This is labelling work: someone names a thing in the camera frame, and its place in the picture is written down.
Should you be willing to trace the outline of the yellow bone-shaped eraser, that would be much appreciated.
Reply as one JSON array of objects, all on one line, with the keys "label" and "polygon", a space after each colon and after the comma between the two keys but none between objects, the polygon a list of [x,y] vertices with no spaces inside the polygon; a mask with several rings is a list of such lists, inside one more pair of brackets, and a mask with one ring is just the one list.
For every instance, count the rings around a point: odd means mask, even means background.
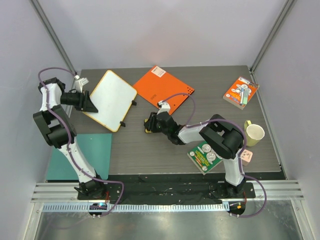
[{"label": "yellow bone-shaped eraser", "polygon": [[145,133],[152,133],[150,123],[151,123],[151,122],[150,122],[148,119],[145,119],[145,120],[144,120],[143,126],[144,126],[144,132],[145,132]]}]

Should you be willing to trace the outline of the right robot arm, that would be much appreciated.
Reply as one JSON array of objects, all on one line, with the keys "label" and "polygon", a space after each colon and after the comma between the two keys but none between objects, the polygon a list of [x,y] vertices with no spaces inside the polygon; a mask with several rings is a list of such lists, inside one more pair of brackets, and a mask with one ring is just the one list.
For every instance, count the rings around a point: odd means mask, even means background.
[{"label": "right robot arm", "polygon": [[233,198],[244,191],[246,183],[241,153],[245,149],[244,131],[219,114],[195,125],[177,124],[167,112],[151,112],[144,120],[146,133],[162,133],[174,145],[205,141],[222,158],[225,169],[225,190]]}]

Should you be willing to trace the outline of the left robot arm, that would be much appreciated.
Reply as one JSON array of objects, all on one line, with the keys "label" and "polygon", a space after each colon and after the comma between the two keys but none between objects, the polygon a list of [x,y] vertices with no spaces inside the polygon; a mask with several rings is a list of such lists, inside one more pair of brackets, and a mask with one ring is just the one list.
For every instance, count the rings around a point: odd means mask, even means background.
[{"label": "left robot arm", "polygon": [[38,112],[33,114],[40,133],[49,146],[59,150],[68,160],[78,177],[79,199],[102,199],[107,192],[102,178],[88,163],[77,142],[77,132],[70,123],[62,105],[73,106],[77,111],[97,113],[87,90],[78,88],[65,91],[66,85],[58,78],[39,81],[38,90],[42,95],[42,104]]}]

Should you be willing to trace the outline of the yellow-framed whiteboard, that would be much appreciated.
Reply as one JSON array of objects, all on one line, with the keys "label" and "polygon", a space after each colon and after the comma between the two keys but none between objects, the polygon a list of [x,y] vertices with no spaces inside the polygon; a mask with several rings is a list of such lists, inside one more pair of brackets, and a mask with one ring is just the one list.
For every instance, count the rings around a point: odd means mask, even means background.
[{"label": "yellow-framed whiteboard", "polygon": [[137,94],[129,83],[112,70],[107,70],[90,94],[98,112],[85,111],[84,114],[111,132],[117,132],[124,125],[125,116]]}]

